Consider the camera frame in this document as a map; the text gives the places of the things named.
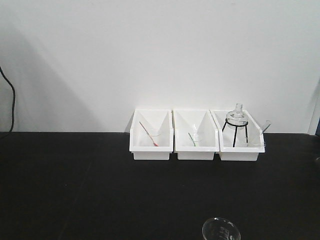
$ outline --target black metal stand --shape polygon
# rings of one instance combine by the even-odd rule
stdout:
[[[246,139],[246,143],[248,143],[248,130],[247,130],[248,122],[246,122],[244,125],[234,125],[234,124],[228,122],[227,119],[225,119],[225,123],[224,123],[224,125],[223,125],[222,132],[224,131],[224,129],[225,129],[225,127],[226,127],[227,124],[235,127],[234,139],[233,139],[233,145],[232,145],[233,148],[235,147],[235,144],[236,144],[236,136],[237,136],[237,130],[238,130],[238,128],[245,127],[245,139]]]

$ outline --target glass cup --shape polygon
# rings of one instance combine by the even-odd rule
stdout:
[[[227,219],[213,217],[202,226],[204,240],[240,240],[237,227]]]

